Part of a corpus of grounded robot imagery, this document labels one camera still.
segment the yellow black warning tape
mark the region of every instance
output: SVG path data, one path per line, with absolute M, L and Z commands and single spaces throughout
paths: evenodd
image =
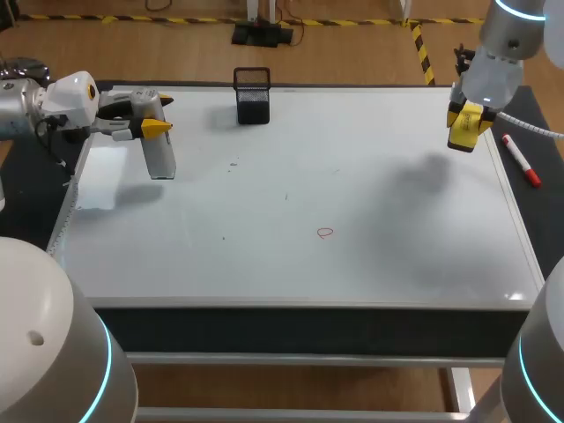
M 415 47 L 417 48 L 417 54 L 419 55 L 419 61 L 421 62 L 421 68 L 425 74 L 425 83 L 427 85 L 435 85 L 433 69 L 431 69 L 431 62 L 429 62 L 429 55 L 425 44 L 423 44 L 423 37 L 421 36 L 421 25 L 411 23 L 412 37 L 415 41 Z
M 19 15 L 19 20 L 99 20 L 102 23 L 110 23 L 116 20 L 160 22 L 168 24 L 235 24 L 245 19 L 216 19 L 216 18 L 156 18 L 152 16 L 132 15 Z M 303 19 L 304 26 L 364 26 L 364 25 L 411 25 L 411 24 L 483 24 L 483 19 L 366 19 L 366 20 L 342 20 L 342 19 Z M 283 26 L 301 26 L 297 19 L 285 19 L 279 22 Z

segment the black mesh pen holder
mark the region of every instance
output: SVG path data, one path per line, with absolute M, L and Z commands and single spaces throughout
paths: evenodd
M 235 68 L 233 88 L 237 95 L 237 120 L 240 125 L 264 125 L 271 120 L 269 68 Z

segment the white cable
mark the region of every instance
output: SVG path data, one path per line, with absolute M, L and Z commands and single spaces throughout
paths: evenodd
M 530 130 L 532 132 L 536 132 L 540 135 L 544 135 L 545 137 L 552 137 L 552 138 L 564 138 L 564 134 L 560 134 L 559 132 L 552 132 L 551 130 L 543 130 L 538 126 L 531 125 L 530 123 L 520 121 L 516 117 L 510 116 L 506 113 L 500 112 L 497 114 L 501 119 L 504 119 L 508 122 L 513 123 L 514 125 L 520 126 L 521 128 L 525 128 L 526 130 Z

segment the red circle drawing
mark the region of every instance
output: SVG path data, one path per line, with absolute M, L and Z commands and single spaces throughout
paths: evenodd
M 331 234 L 333 234 L 333 230 L 330 227 L 320 227 L 317 229 L 317 236 L 319 236 L 322 240 Z

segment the whiteboard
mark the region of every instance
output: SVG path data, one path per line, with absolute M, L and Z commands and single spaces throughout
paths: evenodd
M 123 87 L 120 92 L 130 91 Z M 447 148 L 448 88 L 174 88 L 173 181 L 96 134 L 56 258 L 95 307 L 526 309 L 543 279 L 491 132 Z

